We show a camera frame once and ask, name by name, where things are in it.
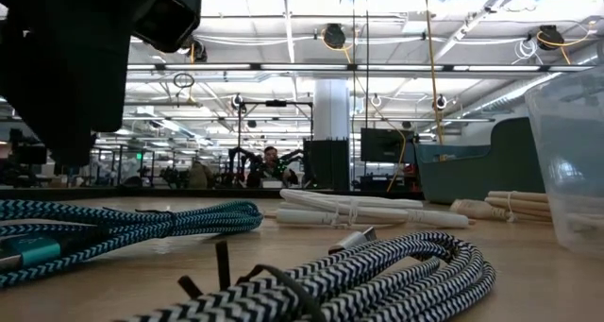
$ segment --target clear plastic container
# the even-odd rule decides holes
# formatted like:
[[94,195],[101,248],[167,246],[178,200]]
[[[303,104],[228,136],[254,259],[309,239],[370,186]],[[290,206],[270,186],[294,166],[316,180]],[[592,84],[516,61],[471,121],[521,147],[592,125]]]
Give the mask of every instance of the clear plastic container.
[[525,98],[558,242],[604,258],[604,66]]

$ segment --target white pillar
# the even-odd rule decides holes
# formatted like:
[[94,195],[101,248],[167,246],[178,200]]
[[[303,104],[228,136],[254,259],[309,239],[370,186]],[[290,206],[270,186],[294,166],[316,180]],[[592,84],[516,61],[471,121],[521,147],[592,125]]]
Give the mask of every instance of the white pillar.
[[348,139],[350,101],[347,79],[317,79],[314,84],[313,139]]

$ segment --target desk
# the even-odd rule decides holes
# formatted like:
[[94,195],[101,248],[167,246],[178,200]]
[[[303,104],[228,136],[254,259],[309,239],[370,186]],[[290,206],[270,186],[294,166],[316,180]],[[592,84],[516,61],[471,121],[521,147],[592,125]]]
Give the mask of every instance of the desk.
[[[105,198],[72,203],[123,210],[187,210],[219,198]],[[278,200],[254,200],[272,211]],[[391,238],[417,227],[379,229]],[[474,243],[497,271],[491,294],[455,321],[600,320],[604,262],[556,244],[548,225],[477,222],[449,231]],[[295,229],[266,220],[260,229],[228,237],[231,277],[257,263],[290,268],[327,255],[345,229]],[[217,291],[213,241],[202,236],[153,240],[99,257],[64,275],[0,292],[2,322],[110,321],[187,300],[176,280],[189,275],[204,292]]]

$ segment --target braided cable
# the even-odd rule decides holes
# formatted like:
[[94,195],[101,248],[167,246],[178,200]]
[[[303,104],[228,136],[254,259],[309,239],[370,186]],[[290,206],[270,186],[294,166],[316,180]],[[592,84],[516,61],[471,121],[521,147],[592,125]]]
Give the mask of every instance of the braided cable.
[[[420,263],[380,275],[406,257]],[[444,321],[495,284],[494,269],[475,246],[442,232],[368,242],[284,274],[313,298],[326,321]],[[312,321],[305,304],[291,287],[263,278],[127,321]]]
[[191,234],[237,233],[255,229],[262,214],[254,203],[235,201],[186,212],[121,212],[28,200],[0,200],[0,221],[48,219],[75,224],[12,224],[0,226],[0,237],[31,233],[78,233],[102,229],[107,238],[60,258],[0,273],[0,289],[37,280],[76,263],[154,238]]

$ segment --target teal chair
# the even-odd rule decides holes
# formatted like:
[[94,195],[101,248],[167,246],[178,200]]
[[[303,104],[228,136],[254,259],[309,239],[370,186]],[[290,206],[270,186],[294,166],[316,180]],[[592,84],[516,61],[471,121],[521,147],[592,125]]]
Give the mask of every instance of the teal chair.
[[[422,190],[430,202],[482,200],[489,191],[545,192],[528,118],[497,123],[490,146],[419,144],[416,151]],[[454,157],[439,161],[440,155]]]

